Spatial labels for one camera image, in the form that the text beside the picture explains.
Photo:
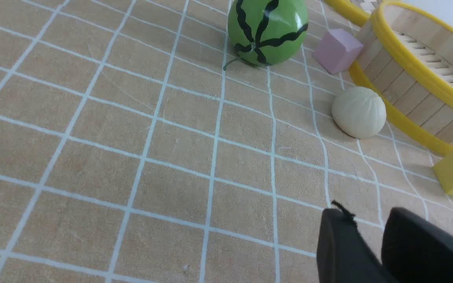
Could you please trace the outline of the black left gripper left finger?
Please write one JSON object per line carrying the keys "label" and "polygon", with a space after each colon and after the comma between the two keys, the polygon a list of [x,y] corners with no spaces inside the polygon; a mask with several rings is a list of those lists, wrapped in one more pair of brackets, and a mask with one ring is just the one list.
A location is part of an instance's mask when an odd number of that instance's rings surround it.
{"label": "black left gripper left finger", "polygon": [[396,283],[361,236],[354,213],[338,201],[320,219],[316,252],[320,283]]}

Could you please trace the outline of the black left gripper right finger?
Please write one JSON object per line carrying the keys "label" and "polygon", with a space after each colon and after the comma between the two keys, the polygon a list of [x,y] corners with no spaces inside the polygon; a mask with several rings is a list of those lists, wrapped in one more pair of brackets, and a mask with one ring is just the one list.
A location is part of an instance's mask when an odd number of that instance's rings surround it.
{"label": "black left gripper right finger", "polygon": [[453,236],[406,208],[392,208],[381,261],[400,283],[453,283]]}

